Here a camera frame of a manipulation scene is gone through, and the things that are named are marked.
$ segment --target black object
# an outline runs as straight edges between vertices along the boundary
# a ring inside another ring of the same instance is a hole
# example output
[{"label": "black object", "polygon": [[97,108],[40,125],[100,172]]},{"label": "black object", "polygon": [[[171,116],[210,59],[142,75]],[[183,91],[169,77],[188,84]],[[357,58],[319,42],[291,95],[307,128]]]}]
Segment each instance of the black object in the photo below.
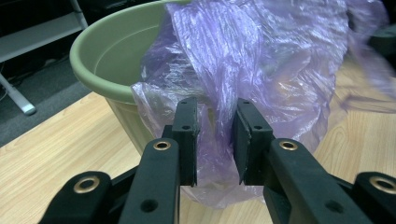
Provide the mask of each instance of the black object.
[{"label": "black object", "polygon": [[[179,102],[174,125],[147,144],[138,167],[111,184],[98,172],[73,177],[40,223],[178,223],[179,186],[191,186],[196,177],[196,104],[193,98]],[[233,139],[240,181],[265,186],[275,223],[396,223],[396,178],[362,173],[352,185],[329,175],[302,144],[275,139],[249,101],[238,100]],[[180,167],[183,160],[191,164]]]},{"label": "black object", "polygon": [[88,24],[92,24],[105,16],[156,0],[78,0]]}]

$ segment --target light wood surface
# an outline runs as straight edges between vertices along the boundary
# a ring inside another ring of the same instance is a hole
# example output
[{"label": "light wood surface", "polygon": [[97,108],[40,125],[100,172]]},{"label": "light wood surface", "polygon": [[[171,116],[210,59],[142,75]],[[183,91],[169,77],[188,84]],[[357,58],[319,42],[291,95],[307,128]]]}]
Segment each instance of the light wood surface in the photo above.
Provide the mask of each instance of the light wood surface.
[{"label": "light wood surface", "polygon": [[[396,176],[396,115],[350,112],[321,142],[316,158],[331,174],[352,182],[362,171]],[[115,177],[140,156],[95,94],[67,107],[0,148],[0,223],[37,223],[72,176],[103,171]],[[271,223],[259,201],[214,210],[182,197],[180,223]]]}]

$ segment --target green plastic bucket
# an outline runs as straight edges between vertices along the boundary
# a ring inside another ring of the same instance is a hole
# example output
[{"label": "green plastic bucket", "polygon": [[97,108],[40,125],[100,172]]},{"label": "green plastic bucket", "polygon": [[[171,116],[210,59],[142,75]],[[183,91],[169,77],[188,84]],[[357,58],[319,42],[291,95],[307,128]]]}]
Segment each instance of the green plastic bucket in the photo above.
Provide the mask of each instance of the green plastic bucket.
[{"label": "green plastic bucket", "polygon": [[131,85],[140,77],[140,59],[159,32],[166,2],[130,7],[84,30],[70,51],[76,77],[108,104],[142,154],[152,134],[141,121]]}]

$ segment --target plastic bag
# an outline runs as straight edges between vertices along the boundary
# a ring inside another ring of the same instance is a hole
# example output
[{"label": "plastic bag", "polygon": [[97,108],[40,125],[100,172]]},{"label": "plastic bag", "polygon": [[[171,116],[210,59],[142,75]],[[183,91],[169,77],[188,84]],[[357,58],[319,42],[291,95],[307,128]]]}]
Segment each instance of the plastic bag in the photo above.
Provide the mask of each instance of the plastic bag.
[{"label": "plastic bag", "polygon": [[262,196],[262,188],[238,185],[236,99],[252,101],[275,137],[313,152],[327,132],[335,72],[347,52],[346,2],[196,0],[166,10],[142,60],[142,82],[132,86],[142,120],[160,137],[177,102],[197,96],[198,186],[183,191],[216,208]]}]

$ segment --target gray carpet floor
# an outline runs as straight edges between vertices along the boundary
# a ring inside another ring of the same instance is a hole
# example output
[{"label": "gray carpet floor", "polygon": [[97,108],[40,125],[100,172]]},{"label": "gray carpet floor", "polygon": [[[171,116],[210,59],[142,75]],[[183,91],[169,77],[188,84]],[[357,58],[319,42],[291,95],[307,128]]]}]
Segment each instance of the gray carpet floor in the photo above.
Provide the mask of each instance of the gray carpet floor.
[{"label": "gray carpet floor", "polygon": [[76,79],[68,59],[26,77],[16,88],[35,106],[36,112],[24,115],[5,96],[0,101],[0,147],[91,92]]}]

